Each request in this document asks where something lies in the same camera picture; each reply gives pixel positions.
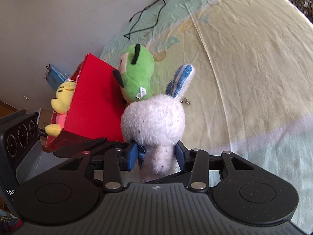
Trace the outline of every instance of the black cable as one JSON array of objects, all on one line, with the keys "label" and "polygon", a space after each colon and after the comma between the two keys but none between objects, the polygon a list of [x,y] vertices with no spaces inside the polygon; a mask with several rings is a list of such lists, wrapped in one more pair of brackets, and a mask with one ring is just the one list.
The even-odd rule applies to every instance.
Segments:
[{"label": "black cable", "polygon": [[162,10],[162,9],[165,7],[165,5],[166,5],[165,0],[163,0],[163,3],[164,3],[164,4],[163,4],[163,6],[161,7],[161,9],[159,10],[156,23],[155,23],[153,26],[147,27],[147,28],[145,28],[145,29],[136,30],[136,31],[133,31],[133,32],[132,32],[133,28],[137,25],[138,21],[140,20],[140,18],[141,18],[141,16],[142,16],[143,12],[144,12],[145,10],[149,9],[152,5],[156,4],[158,1],[159,1],[159,0],[156,0],[154,3],[150,4],[149,6],[146,6],[143,10],[138,11],[137,13],[135,13],[135,14],[131,17],[131,19],[129,20],[129,22],[133,20],[134,16],[136,16],[138,13],[140,13],[139,18],[137,19],[137,21],[135,22],[135,24],[131,27],[131,29],[129,30],[129,33],[123,35],[124,37],[126,37],[127,39],[130,40],[130,35],[131,35],[132,33],[137,33],[137,32],[141,32],[141,31],[144,31],[144,30],[148,30],[148,29],[154,28],[154,27],[158,24],[161,10]]}]

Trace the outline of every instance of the white fluffy fur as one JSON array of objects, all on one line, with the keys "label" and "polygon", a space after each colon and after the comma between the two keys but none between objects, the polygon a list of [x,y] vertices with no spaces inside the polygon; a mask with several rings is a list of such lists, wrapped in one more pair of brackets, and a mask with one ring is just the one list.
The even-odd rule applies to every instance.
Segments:
[{"label": "white fluffy fur", "polygon": [[174,146],[181,140],[185,129],[185,112],[179,102],[194,75],[192,71],[179,95],[153,96],[130,104],[121,119],[124,139],[136,141],[146,150],[140,170],[142,182],[161,178],[179,170]]}]

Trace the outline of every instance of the white plush toy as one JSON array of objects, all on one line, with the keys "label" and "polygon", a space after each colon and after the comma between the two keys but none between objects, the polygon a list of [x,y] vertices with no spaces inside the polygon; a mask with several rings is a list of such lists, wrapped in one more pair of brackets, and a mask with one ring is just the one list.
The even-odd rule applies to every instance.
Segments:
[{"label": "white plush toy", "polygon": [[140,169],[141,182],[158,179],[179,171],[174,147],[185,129],[181,98],[193,78],[190,64],[178,68],[166,94],[131,103],[122,115],[124,139],[136,141],[145,150]]}]

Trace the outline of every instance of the stuffed animal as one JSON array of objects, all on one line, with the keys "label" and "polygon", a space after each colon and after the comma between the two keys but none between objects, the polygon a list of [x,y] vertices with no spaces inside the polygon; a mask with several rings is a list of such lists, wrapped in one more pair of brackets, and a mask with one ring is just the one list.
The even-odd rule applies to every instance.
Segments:
[{"label": "stuffed animal", "polygon": [[179,171],[174,147],[185,129],[185,112],[180,100],[194,72],[190,64],[179,67],[167,86],[166,94],[131,103],[122,115],[124,139],[136,141],[143,149],[142,182]]},{"label": "stuffed animal", "polygon": [[58,114],[55,119],[56,123],[45,127],[45,131],[48,135],[57,137],[64,128],[65,118],[72,101],[75,87],[75,82],[66,81],[57,88],[56,99],[51,100],[51,106]]},{"label": "stuffed animal", "polygon": [[150,79],[153,70],[153,56],[140,44],[129,46],[120,56],[118,70],[114,70],[113,75],[128,103],[152,97]]}]

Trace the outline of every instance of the camera lens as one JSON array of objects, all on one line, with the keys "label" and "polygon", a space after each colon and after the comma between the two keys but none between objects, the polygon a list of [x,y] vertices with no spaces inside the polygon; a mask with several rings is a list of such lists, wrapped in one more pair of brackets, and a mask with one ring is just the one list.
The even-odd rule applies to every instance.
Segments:
[{"label": "camera lens", "polygon": [[27,128],[23,124],[18,128],[18,140],[20,141],[20,144],[22,147],[26,147],[28,144],[28,133]]},{"label": "camera lens", "polygon": [[35,136],[36,128],[35,128],[35,124],[34,124],[33,120],[29,122],[29,133],[32,137]]},{"label": "camera lens", "polygon": [[7,138],[7,151],[10,156],[15,157],[18,151],[18,145],[16,144],[16,140],[13,135],[9,135]]}]

